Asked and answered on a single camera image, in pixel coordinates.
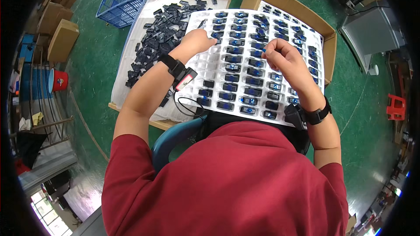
hand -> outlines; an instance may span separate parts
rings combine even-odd
[[[312,90],[316,86],[302,55],[284,39],[273,39],[265,46],[262,58],[271,69],[279,70],[291,87],[299,92]]]

white label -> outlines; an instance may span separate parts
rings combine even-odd
[[[186,76],[177,86],[176,86],[176,90],[180,91],[184,88],[184,86],[186,86],[190,81],[192,80],[192,76],[190,74],[188,74],[188,76]]]

white plastic tray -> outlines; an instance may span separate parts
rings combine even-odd
[[[269,30],[266,31],[265,34],[268,37],[269,41],[275,38],[274,36],[275,33],[278,33],[274,29],[274,26],[276,25],[273,22],[274,19],[277,19],[277,20],[280,19],[288,24],[288,28],[287,28],[289,31],[288,36],[289,36],[289,42],[291,44],[292,44],[292,39],[294,38],[294,31],[291,29],[291,26],[295,26],[295,25],[299,26],[299,25],[295,24],[292,21],[288,21],[288,20],[282,19],[281,17],[277,17],[276,15],[263,13],[262,11],[247,10],[247,9],[222,9],[222,10],[219,9],[219,10],[207,10],[207,11],[199,11],[199,12],[192,13],[186,32],[189,32],[193,29],[197,29],[200,23],[204,20],[205,23],[200,28],[205,29],[208,33],[208,36],[211,37],[211,34],[213,32],[218,32],[218,31],[213,30],[213,26],[216,25],[216,24],[213,24],[213,20],[218,19],[215,14],[220,13],[220,12],[228,13],[226,17],[226,23],[224,23],[225,29],[221,30],[224,32],[223,36],[221,37],[222,39],[221,44],[212,46],[206,52],[203,52],[194,56],[191,60],[187,62],[186,67],[188,66],[191,67],[198,73],[198,75],[192,82],[190,82],[184,89],[182,89],[177,94],[177,97],[189,97],[196,100],[198,97],[203,98],[202,95],[199,95],[199,90],[208,89],[208,90],[213,91],[213,95],[212,97],[207,98],[210,100],[210,106],[203,106],[206,109],[228,113],[231,115],[241,116],[245,118],[253,118],[253,119],[257,119],[257,120],[265,121],[265,122],[293,126],[291,123],[287,123],[285,121],[284,109],[290,104],[288,102],[289,97],[293,97],[293,98],[298,98],[298,97],[290,93],[290,88],[291,88],[290,84],[284,78],[282,79],[281,82],[276,82],[270,79],[271,73],[275,73],[278,75],[281,75],[281,73],[278,71],[273,71],[270,68],[270,66],[267,65],[266,60],[250,56],[250,51],[256,50],[251,47],[251,43],[252,42],[261,43],[250,38],[250,34],[256,34],[257,26],[253,24],[253,21],[256,20],[254,19],[255,14],[260,15],[260,16],[264,14],[266,18],[268,19],[270,26],[269,26]],[[231,30],[231,26],[237,25],[237,24],[234,24],[234,20],[238,19],[235,17],[235,13],[237,12],[248,13],[247,24],[243,24],[243,25],[246,25],[247,28],[245,31],[242,31],[242,33],[246,33],[245,38],[242,38],[243,40],[245,40],[245,45],[242,47],[239,47],[239,48],[243,48],[242,55],[233,55],[226,52],[227,47],[234,47],[234,46],[229,45],[229,40],[234,40],[234,38],[230,37],[229,34],[230,32],[236,32],[236,31]],[[322,92],[324,92],[324,65],[323,65],[323,57],[322,57],[321,39],[318,33],[313,33],[313,32],[310,32],[309,30],[305,30],[304,35],[307,38],[307,40],[302,46],[303,59],[307,63],[308,59],[310,58],[308,56],[307,46],[310,45],[317,48],[316,53],[318,57],[318,77],[315,77],[315,78],[318,79],[319,88],[321,89]],[[238,73],[232,73],[225,70],[226,65],[232,64],[232,63],[227,63],[224,61],[227,55],[242,57],[242,61],[237,64],[241,66],[241,69]],[[263,62],[264,63],[263,68],[256,68],[256,67],[250,66],[248,64],[248,61],[250,58]],[[263,72],[262,77],[254,77],[254,78],[262,79],[264,81],[262,87],[250,86],[249,84],[245,83],[245,79],[248,76],[250,76],[247,74],[248,68],[258,69]],[[239,75],[239,82],[225,81],[226,74]],[[213,88],[204,87],[203,86],[204,80],[214,81],[215,82],[214,87]],[[269,89],[268,85],[271,82],[280,84],[281,89],[277,91]],[[238,85],[237,92],[229,92],[229,91],[223,90],[224,83],[237,84]],[[253,97],[251,95],[245,94],[244,89],[246,87],[252,87],[254,89],[262,90],[262,96]],[[280,100],[273,101],[273,100],[268,99],[267,98],[268,92],[274,92],[278,94],[280,96]],[[233,93],[236,95],[236,98],[234,101],[227,101],[222,98],[219,98],[219,93]],[[241,101],[241,99],[244,97],[250,97],[257,100],[257,104],[255,106],[244,104]],[[185,99],[181,99],[181,101],[189,105],[199,106],[197,103],[192,102],[192,101],[186,101]],[[267,101],[278,102],[279,103],[278,109],[275,111],[267,109],[265,107],[265,104]],[[233,104],[234,108],[233,110],[225,110],[225,109],[218,108],[217,107],[218,102],[227,102],[227,103]],[[255,115],[241,113],[240,109],[243,106],[254,108],[256,110]],[[276,119],[263,117],[264,111],[271,111],[271,112],[277,113]]]

window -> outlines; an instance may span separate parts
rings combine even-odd
[[[44,192],[35,193],[31,200],[32,209],[51,236],[70,236],[73,233],[55,212]]]

cable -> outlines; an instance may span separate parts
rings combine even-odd
[[[351,15],[347,14],[347,16],[349,16],[349,17],[350,17],[350,16],[353,16],[353,15],[358,14],[358,13],[366,12],[366,11],[368,11],[368,10],[371,10],[372,8],[375,8],[375,7],[383,7],[383,6],[373,6],[373,7],[369,8],[369,9],[362,10],[362,11],[356,12],[356,13],[351,14]]]
[[[182,113],[182,114],[184,114],[184,115],[186,115],[186,116],[189,116],[189,117],[200,117],[201,118],[201,120],[204,122],[205,120],[204,120],[204,118],[201,116],[203,113],[204,113],[204,107],[203,107],[203,105],[201,105],[200,103],[198,103],[197,101],[195,101],[195,100],[193,100],[192,98],[189,98],[189,97],[179,97],[178,98],[178,103],[179,104],[181,104],[181,106],[183,106],[186,110],[188,110],[189,112],[191,112],[192,113],[192,115],[189,115],[189,114],[187,114],[187,113],[185,113],[185,112],[183,112],[179,107],[178,107],[178,105],[176,104],[176,102],[175,102],[175,94],[176,94],[176,92],[172,95],[172,98],[173,98],[173,102],[175,103],[175,106],[176,106],[176,108]],[[193,102],[195,102],[195,103],[197,103],[201,108],[202,108],[202,112],[200,113],[200,114],[198,114],[198,113],[196,113],[196,112],[194,112],[194,111],[192,111],[192,110],[190,110],[189,108],[187,108],[186,106],[184,106],[184,104],[182,104],[181,103],[181,101],[179,101],[181,98],[185,98],[185,99],[187,99],[187,100],[190,100],[190,101],[193,101]]]

